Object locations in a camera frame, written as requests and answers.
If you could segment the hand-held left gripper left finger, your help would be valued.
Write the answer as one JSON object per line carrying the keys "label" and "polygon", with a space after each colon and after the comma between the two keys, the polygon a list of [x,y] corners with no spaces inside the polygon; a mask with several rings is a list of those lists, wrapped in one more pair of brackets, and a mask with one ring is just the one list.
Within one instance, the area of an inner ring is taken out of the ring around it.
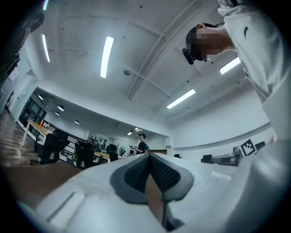
{"label": "hand-held left gripper left finger", "polygon": [[81,171],[49,193],[36,212],[63,233],[157,233],[159,222],[146,205],[121,199],[112,173],[139,156]]}

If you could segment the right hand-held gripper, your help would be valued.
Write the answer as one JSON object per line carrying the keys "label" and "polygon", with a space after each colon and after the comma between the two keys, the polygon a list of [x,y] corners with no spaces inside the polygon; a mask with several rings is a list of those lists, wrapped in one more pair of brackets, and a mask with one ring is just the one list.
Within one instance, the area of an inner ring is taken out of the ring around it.
{"label": "right hand-held gripper", "polygon": [[258,144],[253,144],[251,139],[249,139],[242,145],[238,147],[233,147],[232,154],[227,154],[223,156],[212,156],[211,154],[204,155],[201,159],[201,162],[208,164],[238,166],[242,158],[256,154],[265,145],[266,143],[264,141]]}

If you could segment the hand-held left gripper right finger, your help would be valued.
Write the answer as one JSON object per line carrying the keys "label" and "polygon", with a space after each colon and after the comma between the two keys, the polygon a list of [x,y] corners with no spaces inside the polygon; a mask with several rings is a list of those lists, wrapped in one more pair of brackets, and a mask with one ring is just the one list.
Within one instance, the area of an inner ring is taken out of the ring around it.
{"label": "hand-held left gripper right finger", "polygon": [[232,179],[234,167],[191,162],[151,154],[150,174],[163,200],[162,222],[150,219],[150,228],[215,228],[219,202]]}

